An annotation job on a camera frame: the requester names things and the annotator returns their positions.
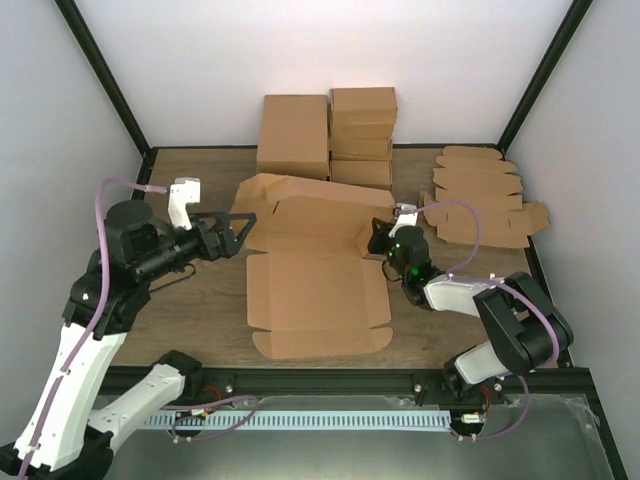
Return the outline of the large cardboard box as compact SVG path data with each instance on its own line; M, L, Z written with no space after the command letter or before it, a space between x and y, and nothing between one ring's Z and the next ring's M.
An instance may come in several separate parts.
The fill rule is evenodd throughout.
M382 263L369 256L375 218L395 205L386 190L257 174L232 207L253 213L244 245L247 323L272 360L362 355L393 338Z

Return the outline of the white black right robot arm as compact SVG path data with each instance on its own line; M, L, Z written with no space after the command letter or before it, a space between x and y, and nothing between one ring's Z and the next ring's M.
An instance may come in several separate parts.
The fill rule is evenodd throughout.
M487 279L446 273L433 264L422 229L399 220L373 219L367 249L385 257L412 305L481 321L488 340L444 367L445 393L455 402L468 402L493 377L525 375L555 363L574 341L569 323L526 272Z

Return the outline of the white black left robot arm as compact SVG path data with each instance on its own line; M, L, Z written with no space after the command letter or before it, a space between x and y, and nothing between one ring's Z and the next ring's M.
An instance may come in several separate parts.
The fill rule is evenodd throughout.
M142 200L119 202L98 216L100 247L71 287L54 366L25 430L1 449L2 472L21 479L101 479L152 414L203 395L201 362L172 350L113 403L93 409L153 282L195 260L235 256L257 217L213 212L188 219L190 228L173 227Z

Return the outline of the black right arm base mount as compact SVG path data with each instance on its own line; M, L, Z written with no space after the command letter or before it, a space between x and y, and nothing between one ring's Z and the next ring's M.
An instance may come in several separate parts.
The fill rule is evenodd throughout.
M420 369L411 373L415 403L419 406L438 405L441 409L482 409L489 404L501 405L506 396L494 384L484 381L468 386L456 380L453 374L441 369Z

